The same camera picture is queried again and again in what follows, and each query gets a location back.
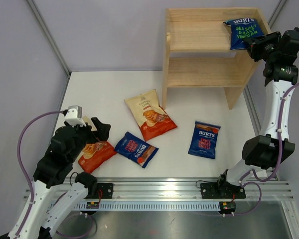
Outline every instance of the gray floor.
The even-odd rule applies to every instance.
[[[238,203],[237,212],[254,204]],[[89,239],[291,239],[279,203],[262,202],[246,216],[222,218],[214,212],[97,212]],[[59,231],[69,236],[84,233],[89,222],[82,216],[63,222]]]

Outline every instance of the gray wall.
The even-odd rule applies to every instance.
[[[17,163],[22,128],[57,110],[67,79],[24,0],[0,0],[0,235],[20,213],[26,181]],[[22,156],[33,174],[56,117],[38,121],[24,136]]]
[[[278,0],[35,0],[72,71],[162,69],[165,8],[256,6]]]
[[[279,30],[283,33],[288,29],[293,29],[295,26],[299,27],[299,0],[289,0],[272,29]],[[295,65],[299,68],[299,53]],[[264,116],[266,100],[262,70],[263,67],[260,67],[249,83],[261,119],[263,119]],[[296,144],[296,150],[294,154],[282,164],[279,176],[290,182],[299,210],[299,88],[295,89],[291,101],[288,125],[290,141]]]

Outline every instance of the brand logo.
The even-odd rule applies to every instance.
[[[146,149],[145,145],[142,145],[139,151],[134,155],[135,158],[140,157],[140,155],[143,153],[144,149]]]
[[[234,23],[235,24],[238,24],[238,23],[242,23],[242,24],[248,24],[249,22],[254,22],[255,20],[252,19],[252,18],[241,18],[241,19],[237,19],[237,20],[234,20]]]
[[[214,133],[207,133],[205,131],[200,131],[199,134],[204,135],[204,136],[208,136],[208,137],[215,137]]]

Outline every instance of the perforated metal strip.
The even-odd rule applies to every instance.
[[[87,202],[78,203],[74,211],[219,211],[218,202],[101,202],[99,209],[87,208]]]

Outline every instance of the black cable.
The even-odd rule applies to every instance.
[[[72,186],[72,183],[71,183],[71,178],[72,178],[73,174],[75,174],[75,173],[76,173],[77,175],[79,175],[79,173],[77,173],[77,172],[73,172],[73,173],[71,174],[71,176],[70,176],[70,180],[69,180],[69,181],[70,181],[70,185],[71,185],[71,186]]]
[[[216,181],[215,181],[215,182],[212,182],[212,181],[197,180],[196,183],[195,183],[195,185],[196,185],[196,187],[199,188],[199,189],[200,189],[200,187],[197,186],[197,183],[198,183],[198,182],[204,182],[204,183],[216,183]]]

